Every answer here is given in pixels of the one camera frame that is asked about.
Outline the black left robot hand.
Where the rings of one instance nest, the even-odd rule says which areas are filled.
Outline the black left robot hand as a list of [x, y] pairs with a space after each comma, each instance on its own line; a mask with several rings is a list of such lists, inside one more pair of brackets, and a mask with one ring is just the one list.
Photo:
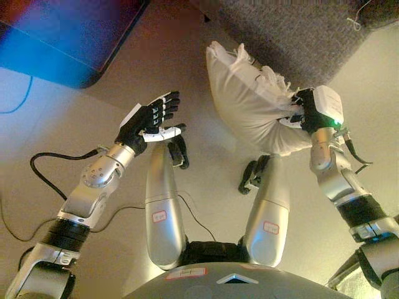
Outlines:
[[115, 143], [128, 146], [135, 156], [139, 156], [147, 148], [142, 134], [158, 133], [161, 124], [173, 118], [179, 104], [179, 91], [161, 95], [148, 105], [137, 104], [122, 121]]

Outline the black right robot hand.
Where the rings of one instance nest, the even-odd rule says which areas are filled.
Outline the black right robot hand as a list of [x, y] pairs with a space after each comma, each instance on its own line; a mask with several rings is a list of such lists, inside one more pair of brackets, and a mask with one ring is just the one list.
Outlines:
[[332, 128], [337, 132], [344, 123], [341, 97], [325, 85], [299, 90], [291, 98], [291, 107], [299, 111], [279, 119], [279, 123], [310, 135], [321, 128]]

